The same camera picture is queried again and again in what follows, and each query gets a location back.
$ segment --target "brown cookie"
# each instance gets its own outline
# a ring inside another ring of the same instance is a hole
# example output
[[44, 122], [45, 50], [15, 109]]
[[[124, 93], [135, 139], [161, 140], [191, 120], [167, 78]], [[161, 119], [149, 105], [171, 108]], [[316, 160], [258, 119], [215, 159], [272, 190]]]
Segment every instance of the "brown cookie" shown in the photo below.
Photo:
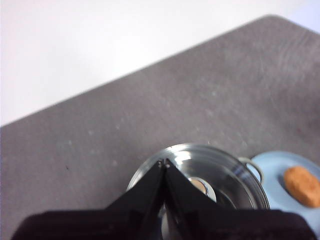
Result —
[[296, 200], [311, 208], [320, 207], [320, 181], [307, 169], [294, 166], [283, 177], [286, 189]]

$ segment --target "plate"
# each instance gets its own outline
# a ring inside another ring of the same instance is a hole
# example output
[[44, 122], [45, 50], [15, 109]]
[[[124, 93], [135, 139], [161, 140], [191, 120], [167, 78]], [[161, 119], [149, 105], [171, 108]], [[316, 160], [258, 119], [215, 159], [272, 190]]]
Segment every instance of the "plate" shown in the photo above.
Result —
[[[271, 209], [296, 213], [302, 216], [320, 240], [320, 207], [310, 208], [299, 203], [286, 190], [283, 175], [286, 169], [302, 166], [320, 180], [320, 167], [310, 160], [285, 151], [270, 151], [259, 154], [252, 159], [263, 171], [264, 183], [262, 185], [269, 200]], [[257, 179], [257, 171], [248, 166]]]

